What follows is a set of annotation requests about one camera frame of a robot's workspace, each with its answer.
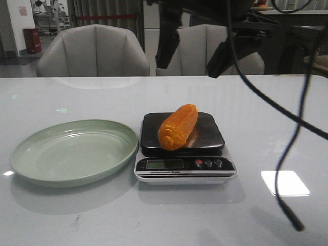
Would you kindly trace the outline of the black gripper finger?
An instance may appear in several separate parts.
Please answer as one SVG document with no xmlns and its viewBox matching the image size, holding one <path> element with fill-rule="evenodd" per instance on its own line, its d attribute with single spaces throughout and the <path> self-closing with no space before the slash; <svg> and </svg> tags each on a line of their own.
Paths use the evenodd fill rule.
<svg viewBox="0 0 328 246">
<path fill-rule="evenodd" d="M 173 7 L 159 7 L 159 42 L 155 56 L 156 66 L 167 69 L 179 45 L 177 29 L 181 27 L 182 11 Z"/>
<path fill-rule="evenodd" d="M 220 75 L 237 75 L 230 39 L 226 28 L 206 28 L 207 66 L 206 75 L 217 78 Z M 264 73 L 264 61 L 257 52 L 261 45 L 258 37 L 238 32 L 233 35 L 237 61 L 245 75 Z"/>
</svg>

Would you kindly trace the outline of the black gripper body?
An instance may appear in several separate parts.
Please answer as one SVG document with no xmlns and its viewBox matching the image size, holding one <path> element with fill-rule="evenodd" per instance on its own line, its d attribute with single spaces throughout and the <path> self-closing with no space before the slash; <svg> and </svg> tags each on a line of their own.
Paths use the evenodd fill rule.
<svg viewBox="0 0 328 246">
<path fill-rule="evenodd" d="M 159 10 L 160 28 L 182 26 L 182 14 L 188 13 L 234 29 L 275 31 L 279 27 L 273 17 L 251 9 L 254 1 L 147 1 Z"/>
</svg>

